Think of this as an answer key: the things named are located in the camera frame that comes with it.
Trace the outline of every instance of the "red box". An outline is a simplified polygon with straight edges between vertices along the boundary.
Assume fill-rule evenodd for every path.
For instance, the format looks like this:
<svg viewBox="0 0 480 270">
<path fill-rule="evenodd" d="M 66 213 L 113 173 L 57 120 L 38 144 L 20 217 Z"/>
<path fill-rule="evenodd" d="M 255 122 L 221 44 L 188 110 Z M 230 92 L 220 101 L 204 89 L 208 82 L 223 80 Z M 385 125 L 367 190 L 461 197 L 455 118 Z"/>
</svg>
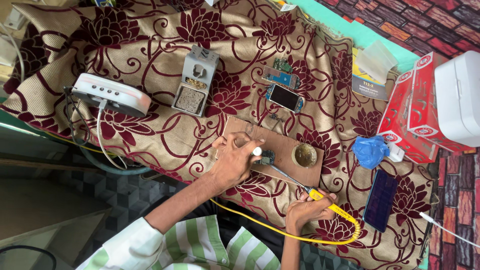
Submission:
<svg viewBox="0 0 480 270">
<path fill-rule="evenodd" d="M 434 71 L 447 61 L 447 58 L 435 52 L 415 61 L 407 130 L 451 152 L 473 150 L 473 147 L 447 139 L 438 126 Z"/>
<path fill-rule="evenodd" d="M 416 164 L 435 162 L 438 147 L 423 137 L 407 131 L 408 105 L 413 84 L 413 70 L 397 78 L 377 135 L 393 142 L 405 151 L 405 157 Z"/>
</svg>

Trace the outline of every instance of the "blue smartphone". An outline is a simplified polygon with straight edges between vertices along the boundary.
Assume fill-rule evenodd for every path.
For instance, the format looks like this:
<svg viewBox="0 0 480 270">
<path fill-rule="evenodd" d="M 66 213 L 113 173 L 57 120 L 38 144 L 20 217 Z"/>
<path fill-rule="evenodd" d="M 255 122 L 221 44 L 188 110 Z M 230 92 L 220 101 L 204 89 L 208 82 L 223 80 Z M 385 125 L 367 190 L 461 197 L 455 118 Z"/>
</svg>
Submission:
<svg viewBox="0 0 480 270">
<path fill-rule="evenodd" d="M 397 186 L 398 182 L 395 178 L 388 176 L 382 170 L 377 170 L 362 219 L 381 233 L 384 233 L 387 228 Z"/>
</svg>

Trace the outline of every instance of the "white sleeve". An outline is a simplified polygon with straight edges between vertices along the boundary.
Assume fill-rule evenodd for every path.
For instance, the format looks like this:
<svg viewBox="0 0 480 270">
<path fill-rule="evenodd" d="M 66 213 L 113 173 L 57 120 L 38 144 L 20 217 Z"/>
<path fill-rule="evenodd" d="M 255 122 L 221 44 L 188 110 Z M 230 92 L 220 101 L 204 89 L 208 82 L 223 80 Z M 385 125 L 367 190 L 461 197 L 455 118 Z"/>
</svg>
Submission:
<svg viewBox="0 0 480 270">
<path fill-rule="evenodd" d="M 152 228 L 144 218 L 139 218 L 116 236 L 103 244 L 77 270 L 95 265 L 98 268 L 146 270 L 157 260 L 162 250 L 163 234 Z"/>
</svg>

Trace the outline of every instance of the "white cable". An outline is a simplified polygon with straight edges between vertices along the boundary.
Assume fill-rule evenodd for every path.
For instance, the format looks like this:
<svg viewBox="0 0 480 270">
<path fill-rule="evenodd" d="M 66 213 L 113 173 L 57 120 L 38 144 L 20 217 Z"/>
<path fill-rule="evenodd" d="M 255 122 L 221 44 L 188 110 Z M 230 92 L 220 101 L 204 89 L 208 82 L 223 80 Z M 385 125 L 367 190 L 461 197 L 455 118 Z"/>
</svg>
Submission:
<svg viewBox="0 0 480 270">
<path fill-rule="evenodd" d="M 445 228 L 442 227 L 440 224 L 438 224 L 437 222 L 435 222 L 435 221 L 433 220 L 433 218 L 431 218 L 431 217 L 428 216 L 427 214 L 425 214 L 425 213 L 423 213 L 423 212 L 420 212 L 420 215 L 421 215 L 426 221 L 431 222 L 431 223 L 437 225 L 438 227 L 440 227 L 440 229 L 442 229 L 442 230 L 444 230 L 444 231 L 446 231 L 446 232 L 448 232 L 448 233 L 450 233 L 450 234 L 455 235 L 455 236 L 458 237 L 459 239 L 462 239 L 463 241 L 465 241 L 465 242 L 467 242 L 467 243 L 469 243 L 469 244 L 471 244 L 471 245 L 474 245 L 474 246 L 476 246 L 476 247 L 480 247 L 480 245 L 474 244 L 474 243 L 470 242 L 469 240 L 467 240 L 467 239 L 465 239 L 465 238 L 462 238 L 462 237 L 460 237 L 459 235 L 456 235 L 455 233 L 453 233 L 453 232 L 445 229 Z"/>
<path fill-rule="evenodd" d="M 5 33 L 8 35 L 8 37 L 12 41 L 13 47 L 17 51 L 18 61 L 20 62 L 20 83 L 23 83 L 24 80 L 25 80 L 25 66 L 24 66 L 24 59 L 22 58 L 22 53 L 18 49 L 18 46 L 17 46 L 17 43 L 15 42 L 15 39 L 13 39 L 13 37 L 10 35 L 10 32 L 8 32 L 8 30 L 3 26 L 3 23 L 0 23 L 0 26 L 3 28 Z"/>
<path fill-rule="evenodd" d="M 100 148 L 102 149 L 103 153 L 105 154 L 105 156 L 107 157 L 107 159 L 113 164 L 115 165 L 115 167 L 119 168 L 120 170 L 126 170 L 127 169 L 127 164 L 123 161 L 122 158 L 120 158 L 121 162 L 123 163 L 123 165 L 125 165 L 125 168 L 122 168 L 120 167 L 118 164 L 116 164 L 107 154 L 107 152 L 105 151 L 105 148 L 103 148 L 103 144 L 102 144 L 102 139 L 100 138 L 100 117 L 102 116 L 102 113 L 103 113 L 103 109 L 105 108 L 105 105 L 107 104 L 107 101 L 104 99 L 102 100 L 102 102 L 100 102 L 100 105 L 98 106 L 98 116 L 97 116 L 97 119 L 96 119 L 96 136 L 98 137 L 98 144 L 100 144 Z"/>
</svg>

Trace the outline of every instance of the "yellow soldering iron handle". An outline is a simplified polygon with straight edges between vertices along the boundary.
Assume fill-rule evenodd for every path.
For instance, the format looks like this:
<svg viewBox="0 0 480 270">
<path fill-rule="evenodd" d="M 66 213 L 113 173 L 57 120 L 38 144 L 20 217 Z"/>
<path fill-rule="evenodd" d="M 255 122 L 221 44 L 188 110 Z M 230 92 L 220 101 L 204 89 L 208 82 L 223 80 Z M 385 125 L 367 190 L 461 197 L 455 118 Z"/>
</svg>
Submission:
<svg viewBox="0 0 480 270">
<path fill-rule="evenodd" d="M 318 200 L 320 200 L 321 198 L 324 197 L 323 194 L 320 193 L 318 190 L 316 190 L 314 187 L 312 187 L 312 189 L 310 190 L 308 195 L 316 201 L 318 201 Z M 336 204 L 332 204 L 328 208 L 330 208 L 331 210 L 333 210 L 335 213 L 339 214 L 340 216 L 344 217 L 349 222 L 353 222 L 353 223 L 357 222 L 352 216 L 347 214 L 342 208 L 338 207 Z"/>
</svg>

